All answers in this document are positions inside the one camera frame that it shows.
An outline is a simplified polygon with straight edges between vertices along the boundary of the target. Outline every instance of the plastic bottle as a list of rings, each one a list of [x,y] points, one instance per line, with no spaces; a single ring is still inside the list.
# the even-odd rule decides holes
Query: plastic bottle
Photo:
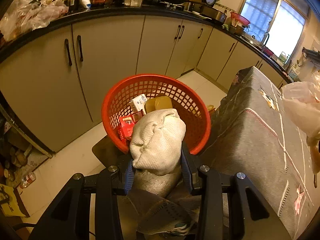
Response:
[[[36,175],[33,172],[28,173],[20,183],[20,188],[28,187],[32,182],[36,180]]]

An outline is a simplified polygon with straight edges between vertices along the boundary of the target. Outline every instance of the basket rim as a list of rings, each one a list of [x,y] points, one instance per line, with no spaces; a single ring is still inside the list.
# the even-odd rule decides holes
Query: basket rim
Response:
[[[202,148],[205,146],[205,144],[207,143],[208,139],[209,139],[209,135],[210,135],[210,131],[211,131],[211,121],[210,121],[210,115],[209,115],[209,111],[207,110],[207,107],[205,106],[204,102],[202,101],[202,99],[198,96],[198,94],[189,86],[187,86],[186,84],[182,83],[181,81],[165,76],[165,75],[159,75],[159,74],[137,74],[137,75],[133,75],[133,76],[129,76],[126,77],[122,80],[120,80],[117,84],[115,84],[109,91],[108,93],[105,95],[105,98],[103,99],[103,103],[102,103],[102,108],[101,108],[101,117],[102,117],[102,123],[104,126],[104,129],[107,132],[107,135],[110,137],[110,139],[112,140],[112,142],[116,145],[116,147],[122,151],[123,153],[128,153],[129,148],[126,144],[124,144],[120,138],[118,138],[118,136],[116,135],[116,133],[114,132],[114,129],[111,127],[110,125],[110,117],[108,116],[108,104],[110,103],[110,101],[112,100],[112,96],[114,95],[114,93],[116,91],[118,91],[118,88],[120,86],[123,85],[123,83],[127,83],[130,80],[135,80],[137,78],[141,78],[141,77],[153,77],[153,78],[157,78],[157,77],[161,77],[164,79],[173,82],[173,83],[178,83],[179,85],[183,86],[186,88],[186,90],[189,90],[192,93],[192,96],[194,96],[201,104],[202,108],[204,109],[204,113],[205,113],[205,123],[206,123],[206,128],[205,128],[205,132],[204,132],[204,136],[201,139],[201,141],[198,143],[197,146],[195,146],[193,149],[190,150],[190,153],[193,155],[198,154]]]

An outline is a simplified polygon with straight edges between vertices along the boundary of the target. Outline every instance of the gray tablecloth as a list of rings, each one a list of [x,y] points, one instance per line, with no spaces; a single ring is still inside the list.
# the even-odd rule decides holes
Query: gray tablecloth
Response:
[[[319,208],[320,188],[313,185],[306,135],[286,116],[280,91],[255,67],[237,74],[212,116],[211,135],[200,156],[221,173],[247,174],[292,239],[305,230]],[[304,195],[296,215],[299,186]]]

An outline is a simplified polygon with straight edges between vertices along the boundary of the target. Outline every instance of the blue gripper pad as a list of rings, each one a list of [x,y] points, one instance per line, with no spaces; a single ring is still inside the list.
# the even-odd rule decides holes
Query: blue gripper pad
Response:
[[[186,185],[189,193],[191,194],[191,191],[192,191],[191,171],[182,148],[181,148],[181,170],[182,170],[184,184]]]
[[[129,161],[127,170],[125,171],[124,192],[127,195],[132,188],[135,168],[132,166],[132,159]]]

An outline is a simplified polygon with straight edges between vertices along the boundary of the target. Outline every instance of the window frame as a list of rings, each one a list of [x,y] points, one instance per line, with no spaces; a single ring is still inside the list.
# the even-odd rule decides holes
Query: window frame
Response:
[[[278,14],[278,11],[279,11],[279,8],[280,8],[280,5],[281,5],[281,1],[282,0],[279,0],[278,1],[278,4],[277,4],[277,7],[276,7],[276,11],[275,11],[275,14],[273,15],[273,18],[272,20],[270,21],[269,23],[269,27],[267,29],[267,32],[270,31],[275,19],[276,19],[276,16]],[[309,19],[310,19],[310,7],[309,7],[309,10],[308,10],[308,15],[305,15],[303,14],[298,8],[296,8],[289,0],[284,0],[286,3],[288,3],[292,8],[294,8],[304,19],[305,19],[305,24],[303,26],[303,29],[302,29],[302,32],[300,34],[300,37],[298,39],[298,42],[297,42],[297,45],[295,46],[293,52],[291,53],[289,59],[287,60],[286,64],[284,65],[284,69],[287,68],[288,65],[291,64],[292,62],[292,59],[295,57],[295,55],[298,53],[298,49],[299,47],[302,45],[302,42],[303,42],[303,39],[305,38],[305,31],[306,31],[306,27],[309,23]],[[241,7],[239,8],[239,11],[238,13],[241,14],[243,8],[244,8],[244,5],[245,5],[245,2],[246,0],[243,0],[242,4],[241,4]]]

